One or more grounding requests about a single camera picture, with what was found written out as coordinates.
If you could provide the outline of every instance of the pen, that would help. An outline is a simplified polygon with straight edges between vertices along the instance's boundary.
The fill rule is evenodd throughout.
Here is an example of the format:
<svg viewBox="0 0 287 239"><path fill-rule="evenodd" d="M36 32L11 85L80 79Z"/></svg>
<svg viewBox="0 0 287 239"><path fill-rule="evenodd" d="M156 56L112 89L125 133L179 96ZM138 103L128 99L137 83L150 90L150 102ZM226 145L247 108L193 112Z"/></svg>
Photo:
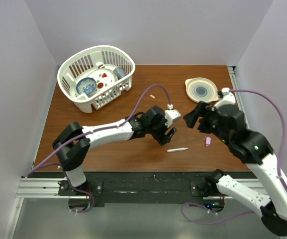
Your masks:
<svg viewBox="0 0 287 239"><path fill-rule="evenodd" d="M184 151L187 150L188 148L174 148L174 149L168 149L167 152L168 153L172 153L172 152L179 152L179 151Z"/></svg>

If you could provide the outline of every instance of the white dish rack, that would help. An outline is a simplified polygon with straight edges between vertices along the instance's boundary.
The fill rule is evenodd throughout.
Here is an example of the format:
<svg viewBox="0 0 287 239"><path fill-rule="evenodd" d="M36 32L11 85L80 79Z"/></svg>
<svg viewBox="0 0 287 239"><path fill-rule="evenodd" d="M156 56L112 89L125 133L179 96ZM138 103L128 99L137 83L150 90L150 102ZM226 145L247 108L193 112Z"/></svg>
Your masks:
<svg viewBox="0 0 287 239"><path fill-rule="evenodd" d="M122 67L127 75L119 80L105 84L91 96L78 94L77 83L98 69L111 72ZM65 96L83 112L91 113L92 106L98 110L121 95L123 90L132 87L132 75L135 70L133 60L122 50L114 46L95 46L78 52L67 59L59 68L57 82Z"/></svg>

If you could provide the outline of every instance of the robotic arm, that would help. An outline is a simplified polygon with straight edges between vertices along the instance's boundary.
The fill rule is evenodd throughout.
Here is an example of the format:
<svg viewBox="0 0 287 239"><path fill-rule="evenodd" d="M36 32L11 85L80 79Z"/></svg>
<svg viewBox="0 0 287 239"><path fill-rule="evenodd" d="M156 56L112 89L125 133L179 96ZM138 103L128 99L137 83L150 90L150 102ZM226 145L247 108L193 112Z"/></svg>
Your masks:
<svg viewBox="0 0 287 239"><path fill-rule="evenodd" d="M272 233L287 236L287 191L277 174L274 150L262 134L247 129L244 113L235 105L235 97L228 88L219 91L219 98L213 106L199 102L184 116L187 126L193 128L201 118L197 129L202 133L213 133L224 142L256 175L268 195L257 193L216 170L201 186L204 196L209 192L229 195L255 212ZM287 185L284 173L282 178Z"/></svg>
<svg viewBox="0 0 287 239"><path fill-rule="evenodd" d="M160 145L164 145L170 142L177 130L174 127L167 134L166 132L170 129L172 123L180 117L181 115L177 110L164 111L158 106L153 106L145 113L132 116L126 123L124 123L125 119L99 126L81 127L77 122L71 123L55 139L53 149L58 148L77 135L91 132L81 137L76 143L72 142L64 146L57 153L63 171L66 172L71 184L74 187L80 187L86 183L82 163L88 150L114 141L143 138L146 134L152 135Z"/></svg>

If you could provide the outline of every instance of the purple eraser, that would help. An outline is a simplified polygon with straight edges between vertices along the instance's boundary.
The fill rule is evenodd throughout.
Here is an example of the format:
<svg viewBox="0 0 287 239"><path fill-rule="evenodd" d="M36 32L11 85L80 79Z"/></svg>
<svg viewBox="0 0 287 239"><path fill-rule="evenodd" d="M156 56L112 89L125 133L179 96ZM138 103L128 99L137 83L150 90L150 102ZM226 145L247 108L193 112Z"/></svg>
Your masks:
<svg viewBox="0 0 287 239"><path fill-rule="evenodd" d="M211 145L211 138L210 137L206 137L205 138L205 146L209 147Z"/></svg>

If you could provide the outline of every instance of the brown wooden tabletop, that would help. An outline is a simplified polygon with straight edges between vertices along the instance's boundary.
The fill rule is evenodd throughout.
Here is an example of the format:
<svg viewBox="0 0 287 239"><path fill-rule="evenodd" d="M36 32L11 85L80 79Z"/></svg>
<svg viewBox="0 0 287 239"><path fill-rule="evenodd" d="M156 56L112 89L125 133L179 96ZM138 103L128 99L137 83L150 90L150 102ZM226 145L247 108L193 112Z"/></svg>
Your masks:
<svg viewBox="0 0 287 239"><path fill-rule="evenodd" d="M195 77L212 80L218 89L232 88L226 66L139 65L136 66L133 86L128 92L123 91L116 100L87 114L67 99L56 85L35 164L50 154L52 142L69 123L77 121L80 125L95 126L123 119L131 113L143 91L152 84L158 83L166 87L174 108L182 116L189 113L196 103L187 97L184 81ZM167 103L163 90L153 88L143 99L138 112L147 111L154 105L166 109ZM214 135L200 133L196 128L187 128L182 118L172 126L178 131L171 142L164 146L160 146L152 136L147 135L145 138L114 142L92 149L84 160L84 171L212 171L217 168L224 171L248 170ZM204 146L205 136L212 138L210 147ZM166 152L167 149L181 147L189 149ZM48 162L58 160L53 157ZM41 171L57 171L57 168L49 167Z"/></svg>

